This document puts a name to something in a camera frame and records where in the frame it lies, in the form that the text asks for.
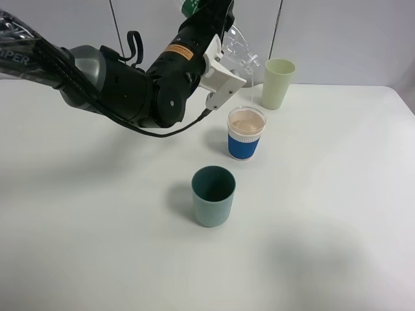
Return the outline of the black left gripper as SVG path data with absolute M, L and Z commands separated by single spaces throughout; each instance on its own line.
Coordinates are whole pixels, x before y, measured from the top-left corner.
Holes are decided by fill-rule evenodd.
M 177 35 L 150 66 L 155 99 L 146 128 L 170 128 L 184 118 L 187 99 L 206 71 L 204 53 L 214 35 L 224 38 L 234 24 L 234 0 L 223 0 L 224 10 L 201 9 L 186 19 Z

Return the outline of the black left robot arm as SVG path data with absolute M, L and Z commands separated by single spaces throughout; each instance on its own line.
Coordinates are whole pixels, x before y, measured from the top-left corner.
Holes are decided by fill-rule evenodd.
M 89 45 L 66 49 L 8 12 L 1 12 L 1 72 L 58 90 L 74 108 L 103 115 L 129 130 L 154 136 L 181 122 L 187 99 L 221 59 L 235 20 L 233 1 L 196 1 L 176 37 L 143 70 L 143 41 L 127 34 L 131 55 Z

